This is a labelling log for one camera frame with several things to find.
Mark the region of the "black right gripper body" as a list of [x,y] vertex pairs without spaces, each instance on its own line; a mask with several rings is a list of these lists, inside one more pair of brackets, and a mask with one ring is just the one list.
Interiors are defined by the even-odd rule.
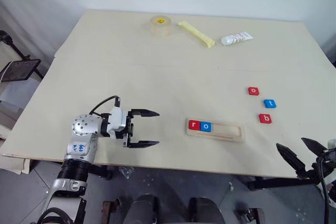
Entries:
[[312,169],[306,171],[306,178],[321,184],[322,178],[326,184],[335,181],[335,148],[327,149],[322,155],[317,156],[316,162],[311,165]]

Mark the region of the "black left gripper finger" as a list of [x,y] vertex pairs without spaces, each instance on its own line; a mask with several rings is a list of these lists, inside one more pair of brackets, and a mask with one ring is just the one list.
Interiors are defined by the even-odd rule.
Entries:
[[147,148],[159,144],[159,141],[138,141],[137,143],[128,143],[128,148]]
[[134,116],[141,116],[141,117],[154,117],[154,116],[159,116],[157,112],[150,111],[147,109],[131,109],[130,111],[130,117],[134,118]]

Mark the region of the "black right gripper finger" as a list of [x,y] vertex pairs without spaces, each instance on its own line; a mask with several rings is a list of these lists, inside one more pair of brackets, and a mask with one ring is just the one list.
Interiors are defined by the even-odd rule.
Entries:
[[322,155],[327,150],[326,147],[324,147],[322,144],[320,144],[316,140],[312,140],[312,139],[306,138],[306,137],[302,137],[301,139],[304,142],[304,144],[307,146],[307,148],[311,152],[313,152],[314,154],[316,154],[317,156]]
[[281,157],[295,170],[299,178],[306,178],[306,166],[288,147],[277,143],[276,148]]

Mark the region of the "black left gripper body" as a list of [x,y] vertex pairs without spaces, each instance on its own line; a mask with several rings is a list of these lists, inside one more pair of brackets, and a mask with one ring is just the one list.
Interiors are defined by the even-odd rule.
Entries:
[[127,113],[126,124],[123,130],[123,146],[127,148],[135,148],[135,143],[131,142],[131,137],[133,136],[133,123],[134,118],[133,109]]

